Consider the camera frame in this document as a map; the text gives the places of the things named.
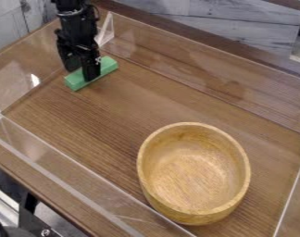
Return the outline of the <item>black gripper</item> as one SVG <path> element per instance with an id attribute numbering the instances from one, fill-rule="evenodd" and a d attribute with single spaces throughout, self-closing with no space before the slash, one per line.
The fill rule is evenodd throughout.
<path id="1" fill-rule="evenodd" d="M 56 6 L 60 28 L 56 30 L 56 46 L 63 67 L 72 72 L 80 68 L 84 81 L 100 76 L 100 54 L 94 49 L 98 30 L 95 7 L 90 0 L 52 0 Z M 72 48 L 88 50 L 80 57 Z"/>

